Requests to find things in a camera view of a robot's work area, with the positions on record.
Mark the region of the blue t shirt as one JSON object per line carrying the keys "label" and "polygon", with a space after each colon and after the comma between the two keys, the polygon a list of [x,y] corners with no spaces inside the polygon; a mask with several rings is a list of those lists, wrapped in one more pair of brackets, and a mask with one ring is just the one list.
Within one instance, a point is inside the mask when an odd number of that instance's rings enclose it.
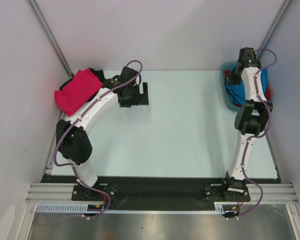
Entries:
{"label": "blue t shirt", "polygon": [[230,72],[226,76],[225,89],[230,100],[238,105],[243,105],[246,100],[256,102],[267,102],[266,97],[268,87],[268,69],[259,69],[258,67],[244,67],[239,74],[239,84],[234,83],[234,77],[237,66],[233,64]]}

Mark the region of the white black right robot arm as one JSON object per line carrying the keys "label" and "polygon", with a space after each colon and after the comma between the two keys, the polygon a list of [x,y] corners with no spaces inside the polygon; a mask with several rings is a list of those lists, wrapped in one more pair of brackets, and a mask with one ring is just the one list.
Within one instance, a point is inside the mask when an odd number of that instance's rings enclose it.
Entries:
{"label": "white black right robot arm", "polygon": [[248,193],[247,168],[255,140],[266,135],[269,118],[273,109],[262,87],[262,65],[255,50],[244,47],[233,70],[228,74],[231,84],[244,84],[245,101],[236,114],[234,127],[237,130],[237,142],[230,168],[220,188],[221,196],[234,201]]}

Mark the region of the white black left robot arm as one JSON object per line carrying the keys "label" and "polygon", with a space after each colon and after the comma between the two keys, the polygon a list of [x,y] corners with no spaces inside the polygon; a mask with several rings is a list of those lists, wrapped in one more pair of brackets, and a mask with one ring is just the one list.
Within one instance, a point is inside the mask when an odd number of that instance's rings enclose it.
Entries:
{"label": "white black left robot arm", "polygon": [[81,107],[74,116],[59,120],[56,125],[56,149],[71,167],[76,182],[82,185],[83,194],[90,200],[100,196],[101,188],[96,184],[98,176],[90,157],[93,147],[89,134],[100,118],[112,107],[147,106],[148,84],[142,81],[141,70],[124,66],[119,75],[105,79],[101,89],[89,104]]}

